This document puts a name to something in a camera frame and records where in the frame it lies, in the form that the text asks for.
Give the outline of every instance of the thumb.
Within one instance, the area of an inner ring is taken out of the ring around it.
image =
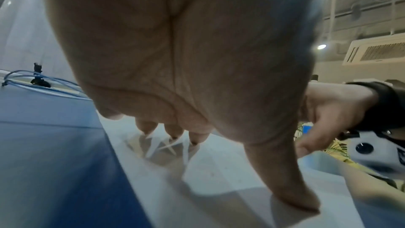
[[[301,158],[314,151],[326,149],[344,128],[331,119],[320,119],[307,134],[295,142],[297,157]]]

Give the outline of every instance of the vent grille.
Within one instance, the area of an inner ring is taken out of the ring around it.
[[[405,42],[379,46],[370,46],[367,48],[360,62],[402,58],[402,57],[405,57]]]

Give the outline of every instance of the black wristband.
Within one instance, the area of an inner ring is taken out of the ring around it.
[[[350,82],[374,89],[378,93],[378,103],[366,111],[364,119],[354,130],[388,130],[405,126],[404,91],[378,82]]]

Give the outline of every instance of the air vent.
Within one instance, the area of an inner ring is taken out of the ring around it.
[[[405,33],[354,40],[343,65],[405,62]]]

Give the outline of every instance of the wire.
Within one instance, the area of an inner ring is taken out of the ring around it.
[[[54,88],[42,87],[42,86],[38,86],[38,85],[34,85],[34,84],[25,84],[25,83],[21,83],[19,81],[15,81],[15,78],[30,78],[30,77],[51,80],[53,82],[63,85],[64,87],[67,87],[75,92],[78,92],[78,94],[72,93],[72,92],[66,92],[66,91],[58,90],[58,89],[54,89]],[[15,87],[24,88],[29,91],[34,91],[34,92],[38,92],[38,93],[42,93],[42,94],[46,94],[46,95],[53,95],[53,96],[57,96],[57,97],[91,101],[91,99],[80,89],[78,84],[71,82],[69,80],[66,80],[66,79],[48,77],[48,76],[45,76],[45,75],[43,75],[39,72],[35,72],[35,71],[26,71],[26,70],[12,71],[12,72],[8,73],[6,76],[4,76],[4,82],[3,82],[2,86],[6,86],[6,85],[12,85]]]

